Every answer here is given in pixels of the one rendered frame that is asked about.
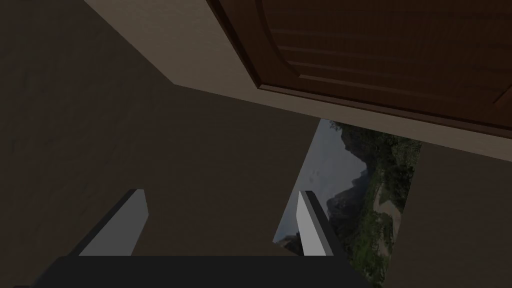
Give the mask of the window with landscape view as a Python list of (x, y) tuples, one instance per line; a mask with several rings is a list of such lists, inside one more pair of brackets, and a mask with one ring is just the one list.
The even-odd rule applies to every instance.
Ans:
[(299, 192), (312, 191), (350, 264), (384, 288), (422, 142), (321, 119), (273, 237), (303, 255)]

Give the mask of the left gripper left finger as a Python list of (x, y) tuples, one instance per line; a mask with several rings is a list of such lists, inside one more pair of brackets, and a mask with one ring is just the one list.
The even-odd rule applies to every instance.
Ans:
[(130, 189), (71, 250), (71, 256), (130, 256), (149, 217), (143, 189)]

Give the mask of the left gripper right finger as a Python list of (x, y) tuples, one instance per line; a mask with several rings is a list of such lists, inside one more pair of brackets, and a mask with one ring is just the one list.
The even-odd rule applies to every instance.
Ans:
[(296, 222), (305, 256), (344, 256), (345, 252), (313, 191), (298, 193)]

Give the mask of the brown wooden door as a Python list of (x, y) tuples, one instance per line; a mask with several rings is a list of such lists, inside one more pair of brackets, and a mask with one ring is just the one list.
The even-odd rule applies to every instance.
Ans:
[(206, 0), (264, 91), (512, 139), (512, 0)]

